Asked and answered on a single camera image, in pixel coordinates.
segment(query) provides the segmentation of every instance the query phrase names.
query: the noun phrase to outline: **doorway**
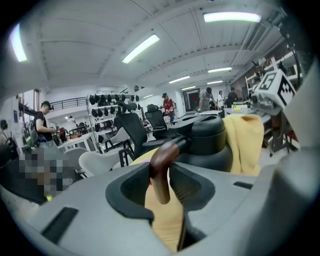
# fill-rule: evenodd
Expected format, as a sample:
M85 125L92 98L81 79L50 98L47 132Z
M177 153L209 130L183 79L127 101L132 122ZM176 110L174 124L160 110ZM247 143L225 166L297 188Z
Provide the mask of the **doorway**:
M185 110L195 111L199 107L200 89L189 90L183 92Z

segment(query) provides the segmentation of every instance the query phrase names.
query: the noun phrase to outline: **white ceiling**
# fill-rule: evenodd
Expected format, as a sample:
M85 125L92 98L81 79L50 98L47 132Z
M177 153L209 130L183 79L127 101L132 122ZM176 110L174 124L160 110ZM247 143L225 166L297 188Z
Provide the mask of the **white ceiling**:
M204 13L217 11L253 12L262 21L204 22ZM230 84L281 40L274 26L279 18L279 9L264 0L49 1L21 22L28 61L11 56L3 86L16 94L46 86ZM160 40L122 63L152 34ZM208 74L224 67L233 70ZM184 76L191 78L169 85Z

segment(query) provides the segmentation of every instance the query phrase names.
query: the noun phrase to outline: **railing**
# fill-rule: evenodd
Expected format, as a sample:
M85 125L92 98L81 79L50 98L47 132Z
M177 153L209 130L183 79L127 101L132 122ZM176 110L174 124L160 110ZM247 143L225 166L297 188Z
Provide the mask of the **railing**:
M86 97L70 98L61 101L50 102L50 105L53 111L83 106L86 105Z

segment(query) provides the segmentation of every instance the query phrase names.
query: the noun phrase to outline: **black cap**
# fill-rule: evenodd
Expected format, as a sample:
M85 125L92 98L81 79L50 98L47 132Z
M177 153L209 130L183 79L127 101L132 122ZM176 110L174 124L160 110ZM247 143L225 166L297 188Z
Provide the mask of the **black cap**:
M49 101L46 100L46 101L42 102L40 108L42 108L43 105L47 105L49 107L49 110L51 110L51 105L50 105Z

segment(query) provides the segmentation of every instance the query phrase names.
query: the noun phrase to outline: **man in black shirt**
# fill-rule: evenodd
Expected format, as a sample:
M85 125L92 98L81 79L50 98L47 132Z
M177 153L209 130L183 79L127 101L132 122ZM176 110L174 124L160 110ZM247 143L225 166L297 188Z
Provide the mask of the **man in black shirt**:
M37 112L34 117L35 130L39 135L40 148L57 147L52 138L52 133L54 133L56 129L48 128L47 121L45 119L45 115L48 114L50 110L51 106L49 101L44 101L41 104L40 111Z
M231 87L231 91L228 94L227 108L231 108L232 104L237 101L238 101L238 96L235 93L235 88Z

